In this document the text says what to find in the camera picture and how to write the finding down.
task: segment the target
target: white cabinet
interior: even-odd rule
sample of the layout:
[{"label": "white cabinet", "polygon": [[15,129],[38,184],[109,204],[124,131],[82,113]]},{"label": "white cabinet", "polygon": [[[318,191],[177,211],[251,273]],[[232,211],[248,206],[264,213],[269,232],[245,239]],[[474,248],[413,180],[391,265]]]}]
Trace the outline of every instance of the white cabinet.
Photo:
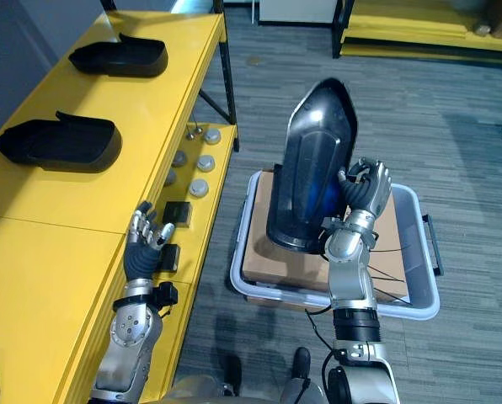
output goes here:
[{"label": "white cabinet", "polygon": [[336,3],[335,0],[260,0],[260,21],[331,24]]}]

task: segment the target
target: gray carpet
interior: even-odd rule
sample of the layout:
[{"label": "gray carpet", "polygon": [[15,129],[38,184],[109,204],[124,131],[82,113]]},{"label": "gray carpet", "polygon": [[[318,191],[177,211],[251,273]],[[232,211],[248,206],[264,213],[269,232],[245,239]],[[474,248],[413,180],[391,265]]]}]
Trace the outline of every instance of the gray carpet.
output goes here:
[{"label": "gray carpet", "polygon": [[[438,316],[382,318],[403,403],[502,403],[502,68],[448,62],[330,57],[327,29],[263,27],[227,10],[242,150],[232,156],[176,380],[220,377],[238,354],[243,393],[277,399],[301,345],[320,381],[326,349],[301,312],[248,303],[227,287],[249,177],[280,162],[288,117],[319,79],[352,95],[360,129],[355,157],[382,159],[430,213],[446,275]],[[221,65],[204,89],[224,99]],[[199,100],[198,120],[219,120]],[[331,318],[318,319],[327,339]]]}]

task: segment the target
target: white wall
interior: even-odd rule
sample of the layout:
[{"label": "white wall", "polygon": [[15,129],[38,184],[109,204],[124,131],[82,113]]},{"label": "white wall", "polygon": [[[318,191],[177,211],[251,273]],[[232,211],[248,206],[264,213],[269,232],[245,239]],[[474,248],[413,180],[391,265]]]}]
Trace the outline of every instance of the white wall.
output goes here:
[{"label": "white wall", "polygon": [[[115,3],[168,11],[174,0]],[[0,0],[0,127],[102,12],[99,0]]]}]

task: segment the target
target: round button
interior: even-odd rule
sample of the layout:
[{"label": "round button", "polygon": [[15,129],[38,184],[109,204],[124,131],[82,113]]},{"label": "round button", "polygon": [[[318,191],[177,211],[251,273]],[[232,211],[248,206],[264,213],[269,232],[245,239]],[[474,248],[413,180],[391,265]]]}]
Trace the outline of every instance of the round button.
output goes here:
[{"label": "round button", "polygon": [[199,160],[197,160],[197,168],[199,168],[204,173],[209,173],[216,166],[216,162],[214,157],[209,154],[205,154],[204,156],[200,156]]},{"label": "round button", "polygon": [[208,194],[208,183],[204,179],[195,179],[190,185],[190,194],[197,198],[202,198]]},{"label": "round button", "polygon": [[175,182],[176,182],[176,173],[172,168],[170,168],[168,170],[167,177],[165,178],[165,183],[163,184],[163,187],[168,187],[169,185],[172,185]]},{"label": "round button", "polygon": [[211,128],[206,131],[206,134],[203,137],[207,144],[215,145],[221,140],[221,132],[216,128]]},{"label": "round button", "polygon": [[173,167],[182,167],[187,163],[187,156],[181,150],[177,150],[174,155]]}]

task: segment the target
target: robotic arm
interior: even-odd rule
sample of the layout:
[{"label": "robotic arm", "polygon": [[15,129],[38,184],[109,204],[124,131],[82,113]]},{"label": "robotic arm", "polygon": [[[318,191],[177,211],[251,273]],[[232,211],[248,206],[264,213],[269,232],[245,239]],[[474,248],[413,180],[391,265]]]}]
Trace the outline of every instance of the robotic arm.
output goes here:
[{"label": "robotic arm", "polygon": [[89,404],[137,404],[147,382],[152,349],[163,328],[159,311],[178,302],[170,282],[154,287],[153,270],[174,232],[168,223],[157,230],[155,212],[142,202],[131,217],[124,252],[124,297],[113,303],[109,347],[101,361]]},{"label": "robotic arm", "polygon": [[[389,171],[382,162],[361,158],[339,183],[350,215],[324,219],[334,233],[325,244],[328,288],[334,311],[334,357],[339,366],[328,374],[330,404],[398,404],[397,387],[380,339],[377,302],[367,271],[374,248],[375,220],[391,193]],[[352,183],[348,178],[359,178]]]}]

